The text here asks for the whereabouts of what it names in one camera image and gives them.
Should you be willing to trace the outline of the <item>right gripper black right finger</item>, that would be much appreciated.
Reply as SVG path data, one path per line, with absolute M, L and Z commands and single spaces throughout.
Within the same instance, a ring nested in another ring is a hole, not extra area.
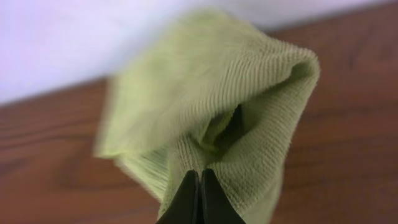
M 201 199 L 204 224 L 246 224 L 231 205 L 212 169 L 205 169 L 201 174 Z

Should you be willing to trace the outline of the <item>green microfiber cloth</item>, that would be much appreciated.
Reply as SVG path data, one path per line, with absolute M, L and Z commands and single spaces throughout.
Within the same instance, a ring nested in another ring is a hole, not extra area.
M 187 171 L 209 168 L 246 223 L 267 223 L 319 76 L 311 50 L 221 10 L 190 11 L 111 79 L 95 154 L 142 184 L 160 213 Z

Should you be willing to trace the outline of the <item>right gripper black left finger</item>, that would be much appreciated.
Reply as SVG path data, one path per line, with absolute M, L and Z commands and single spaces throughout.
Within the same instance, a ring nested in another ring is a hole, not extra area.
M 198 173 L 185 174 L 170 206 L 156 224 L 196 224 L 198 216 Z

